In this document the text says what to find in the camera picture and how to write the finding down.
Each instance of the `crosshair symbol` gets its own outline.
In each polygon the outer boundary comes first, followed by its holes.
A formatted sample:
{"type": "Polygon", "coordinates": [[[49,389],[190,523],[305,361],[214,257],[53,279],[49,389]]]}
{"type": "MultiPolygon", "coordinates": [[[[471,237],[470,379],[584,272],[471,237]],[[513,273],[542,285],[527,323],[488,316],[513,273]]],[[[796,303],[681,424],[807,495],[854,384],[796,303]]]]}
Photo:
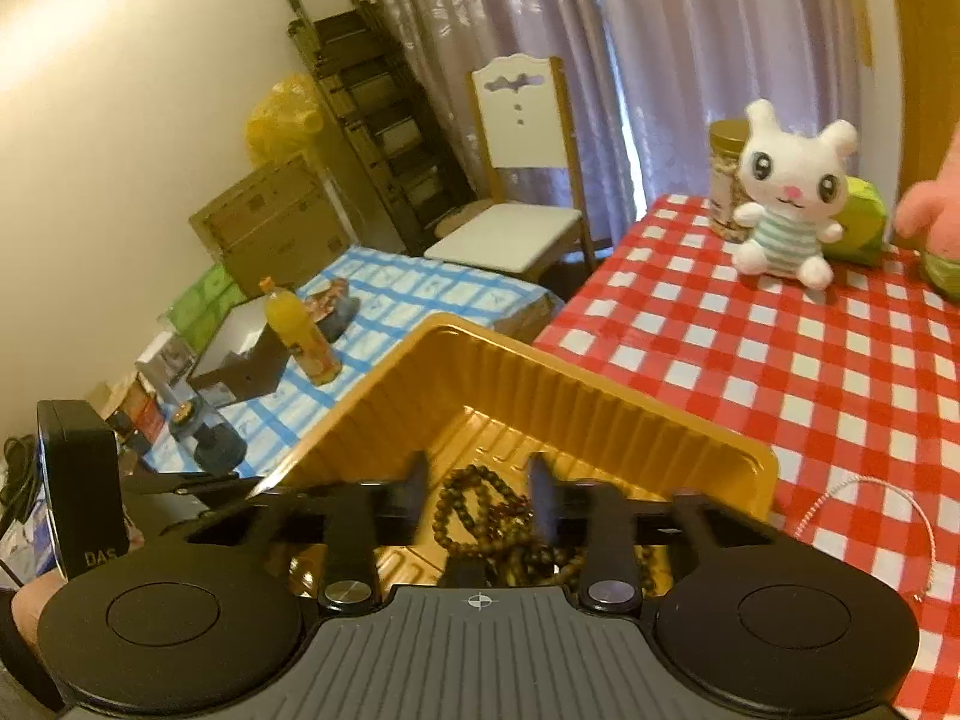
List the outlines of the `crosshair symbol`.
{"type": "Polygon", "coordinates": [[[473,608],[477,608],[477,610],[483,610],[483,608],[487,608],[489,605],[495,604],[496,601],[490,596],[485,595],[482,592],[478,592],[467,598],[467,603],[473,608]]]}

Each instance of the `yellow plastic bag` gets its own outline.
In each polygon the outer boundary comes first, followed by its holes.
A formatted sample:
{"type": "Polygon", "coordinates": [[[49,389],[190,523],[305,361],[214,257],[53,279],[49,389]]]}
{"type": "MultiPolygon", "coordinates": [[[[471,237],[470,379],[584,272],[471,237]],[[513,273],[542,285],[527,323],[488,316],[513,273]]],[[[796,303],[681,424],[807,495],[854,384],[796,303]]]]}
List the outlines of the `yellow plastic bag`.
{"type": "Polygon", "coordinates": [[[323,175],[316,136],[323,129],[320,93],[307,74],[283,79],[253,108],[245,128],[247,153],[255,167],[281,164],[302,153],[323,175]]]}

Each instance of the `striped shirt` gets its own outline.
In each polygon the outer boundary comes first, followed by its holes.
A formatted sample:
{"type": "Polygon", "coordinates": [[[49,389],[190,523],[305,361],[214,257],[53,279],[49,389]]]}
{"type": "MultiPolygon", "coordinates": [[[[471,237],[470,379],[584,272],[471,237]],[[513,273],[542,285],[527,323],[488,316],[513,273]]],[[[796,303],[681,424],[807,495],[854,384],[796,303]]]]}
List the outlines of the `striped shirt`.
{"type": "Polygon", "coordinates": [[[767,255],[768,271],[776,276],[795,276],[803,261],[818,256],[818,226],[816,221],[794,221],[767,210],[752,237],[767,255]]]}

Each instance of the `round black disc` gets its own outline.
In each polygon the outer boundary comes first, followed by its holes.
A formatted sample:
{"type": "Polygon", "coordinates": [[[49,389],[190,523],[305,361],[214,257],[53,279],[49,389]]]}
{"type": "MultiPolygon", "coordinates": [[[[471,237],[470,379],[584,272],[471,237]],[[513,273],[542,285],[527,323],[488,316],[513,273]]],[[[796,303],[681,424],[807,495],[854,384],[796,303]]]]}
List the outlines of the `round black disc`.
{"type": "Polygon", "coordinates": [[[196,712],[269,680],[301,637],[296,598],[240,550],[144,548],[64,586],[40,650],[78,698],[122,713],[196,712]]]}
{"type": "Polygon", "coordinates": [[[753,712],[824,715],[890,699],[919,634],[894,590],[838,560],[722,551],[664,597],[656,639],[691,680],[753,712]]]}

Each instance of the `glass jar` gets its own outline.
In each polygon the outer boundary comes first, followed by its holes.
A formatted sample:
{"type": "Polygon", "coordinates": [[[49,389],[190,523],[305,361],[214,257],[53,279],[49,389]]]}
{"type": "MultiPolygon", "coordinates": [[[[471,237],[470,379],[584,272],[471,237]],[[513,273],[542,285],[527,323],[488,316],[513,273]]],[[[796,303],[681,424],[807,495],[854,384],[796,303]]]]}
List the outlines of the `glass jar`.
{"type": "Polygon", "coordinates": [[[209,474],[233,471],[247,456],[245,442],[232,424],[200,398],[181,405],[170,419],[170,435],[209,474]]]}
{"type": "Polygon", "coordinates": [[[710,228],[725,241],[743,242],[750,230],[733,221],[733,212],[751,198],[737,172],[750,138],[747,119],[720,119],[710,125],[710,228]]]}

